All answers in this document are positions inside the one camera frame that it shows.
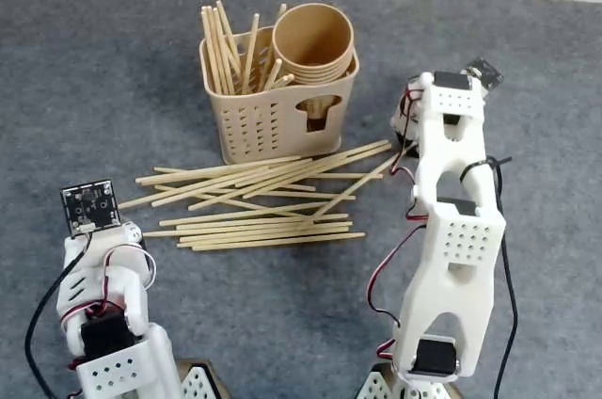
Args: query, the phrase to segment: white wire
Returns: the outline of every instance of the white wire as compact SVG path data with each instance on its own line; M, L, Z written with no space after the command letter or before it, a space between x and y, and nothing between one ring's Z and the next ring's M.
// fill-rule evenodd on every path
M157 278L157 262L147 250L135 243L119 244L118 246L109 248L109 250L104 254L103 258L103 279L106 278L106 268L108 267L106 261L113 253L115 253L115 251L117 251L118 248L121 247L129 247L132 250L139 251L150 260L152 275L150 276L149 282L144 286L144 289L148 290L154 284L154 281Z

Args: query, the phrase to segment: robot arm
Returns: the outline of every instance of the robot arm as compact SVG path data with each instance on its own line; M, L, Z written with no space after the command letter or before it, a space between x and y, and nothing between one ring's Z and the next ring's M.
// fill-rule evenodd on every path
M493 309L494 268L506 225L493 172L483 162L483 98L501 81L482 58L461 73L425 72L408 81L391 125L404 150L420 159L411 199L426 221L425 236L394 328L388 375L373 371L362 390L378 384L392 397L419 393L448 399L456 396L446 384L474 374ZM460 179L468 199L439 195L437 183L445 172ZM454 316L455 333L429 334L443 314Z
M404 296L401 326L396 329L394 361L411 377L442 377L453 381L470 376L478 361L493 308L493 271L505 220L496 204L493 174L488 166L471 168L463 185L470 201L445 199L436 185L445 171L458 177L485 158L482 86L465 74L424 73L417 102L420 162L412 198L419 213L428 215L420 267ZM445 119L455 116L455 124ZM459 323L455 338L426 335L443 314ZM455 350L446 350L450 344ZM444 372L415 369L424 350L453 355Z
M183 398L171 342L149 322L146 288L155 267L152 261L151 272L142 231L119 222L110 182L66 189L63 197L74 230L65 265L85 253L61 282L56 310L69 349L84 361L76 371L85 397Z

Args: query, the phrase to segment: pile of chopsticks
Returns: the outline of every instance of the pile of chopsticks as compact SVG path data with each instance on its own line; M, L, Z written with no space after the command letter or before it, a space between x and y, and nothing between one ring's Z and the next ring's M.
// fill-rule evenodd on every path
M307 242L332 241L365 236L364 232L349 232L353 225L347 214L328 214L353 195L363 184L380 179L395 159L391 156L368 173L330 172L349 164L387 152L386 140L338 152L320 159L281 157L266 161L232 166L183 170L154 168L158 175L137 178L136 182L153 186L159 192L123 202L120 210L150 203L153 207L185 199L197 202L188 205L196 211L223 203L244 211L197 215L162 220L165 231L145 232L147 237L179 237L178 247L194 251L220 250L241 247L264 247ZM356 180L338 194L322 193L303 180ZM311 202L268 207L246 201L253 197L283 197L311 199ZM311 210L312 214L299 211Z
M253 15L246 55L239 56L238 45L224 5L221 1L215 4L216 8L203 6L200 11L214 91L223 95L247 95L290 84L294 80L293 74L285 74L278 78L282 61L274 60L271 42L265 57L259 58L262 52L256 49L259 13ZM286 9L286 4L281 4L277 17L279 18ZM255 81L251 81L251 69L254 64L261 67L261 75L255 78Z

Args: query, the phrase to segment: gray carpet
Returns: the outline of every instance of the gray carpet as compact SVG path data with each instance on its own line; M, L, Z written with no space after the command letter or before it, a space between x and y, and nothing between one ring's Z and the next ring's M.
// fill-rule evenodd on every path
M0 0L0 389L41 397L24 329L57 275L66 236L61 186L112 178L119 198L155 165L221 162L198 73L197 8L215 0ZM324 1L356 28L361 72L344 147L389 137L404 79L484 55L506 82L490 96L487 151L512 155L504 205L520 330L503 398L593 398L602 390L599 224L602 6L553 0L223 0L236 31L258 11ZM375 165L375 160L357 169ZM333 184L341 188L344 184ZM410 228L407 182L369 184L344 206L366 240L200 255L152 240L150 316L178 357L211 359L235 398L350 398L388 338L366 282ZM133 209L143 229L181 205ZM419 260L414 241L380 279L397 311ZM491 397L511 314L501 266L496 307L467 398ZM76 387L52 307L34 342L62 397Z

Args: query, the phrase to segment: paper cup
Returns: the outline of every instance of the paper cup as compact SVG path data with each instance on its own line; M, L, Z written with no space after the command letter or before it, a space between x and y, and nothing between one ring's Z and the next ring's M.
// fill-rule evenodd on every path
M341 77L354 51L349 19L327 4L304 4L278 19L272 33L277 58L299 84L323 84Z

